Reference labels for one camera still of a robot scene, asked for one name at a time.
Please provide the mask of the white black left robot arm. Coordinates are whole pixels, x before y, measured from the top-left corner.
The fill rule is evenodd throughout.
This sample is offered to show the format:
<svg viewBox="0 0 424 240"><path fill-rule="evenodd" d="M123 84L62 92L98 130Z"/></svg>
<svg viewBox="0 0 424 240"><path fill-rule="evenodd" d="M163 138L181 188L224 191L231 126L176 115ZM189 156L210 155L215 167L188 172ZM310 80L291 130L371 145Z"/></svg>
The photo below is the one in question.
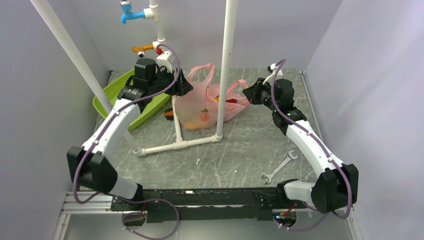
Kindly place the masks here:
<svg viewBox="0 0 424 240"><path fill-rule="evenodd" d="M131 210L139 209L145 200L143 186L119 176L109 158L153 97L163 93L182 96L192 89L180 66L173 69L170 61L139 59L100 127L80 147L72 146L66 154L73 192L83 186L97 194L121 198Z"/></svg>

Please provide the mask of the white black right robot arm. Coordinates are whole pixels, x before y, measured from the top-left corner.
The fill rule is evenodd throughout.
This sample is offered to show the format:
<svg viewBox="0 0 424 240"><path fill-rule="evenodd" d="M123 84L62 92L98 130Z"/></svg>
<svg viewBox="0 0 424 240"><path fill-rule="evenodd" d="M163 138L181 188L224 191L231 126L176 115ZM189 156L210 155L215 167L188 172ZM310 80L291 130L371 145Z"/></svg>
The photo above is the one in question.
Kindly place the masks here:
<svg viewBox="0 0 424 240"><path fill-rule="evenodd" d="M292 82L281 78L270 84L259 78L242 92L250 104L271 110L275 126L298 147L317 177L314 183L298 179L278 183L276 203L282 208L294 201L310 203L322 214L341 208L349 210L357 202L359 170L354 164L345 164L317 137L306 116L295 106Z"/></svg>

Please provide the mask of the pink plastic bag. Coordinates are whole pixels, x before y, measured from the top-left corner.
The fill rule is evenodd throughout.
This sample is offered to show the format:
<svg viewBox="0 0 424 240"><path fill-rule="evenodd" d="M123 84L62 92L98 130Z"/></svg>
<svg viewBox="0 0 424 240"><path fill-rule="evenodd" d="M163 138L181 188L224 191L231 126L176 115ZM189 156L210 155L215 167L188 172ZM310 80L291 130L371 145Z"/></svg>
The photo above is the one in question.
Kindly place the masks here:
<svg viewBox="0 0 424 240"><path fill-rule="evenodd" d="M186 80L193 86L193 90L184 96L177 96L174 103L175 116L178 117L182 126L183 120L187 120L200 112L209 112L214 123L213 126L217 124L219 102L215 101L215 97L220 97L220 84L212 84L214 70L215 66L208 63L196 66L189 71ZM240 98L242 104L225 102L225 122L239 114L250 104L245 96L237 93L236 89L239 87L244 90L248 88L248 84L245 80L240 79L226 89L226 99Z"/></svg>

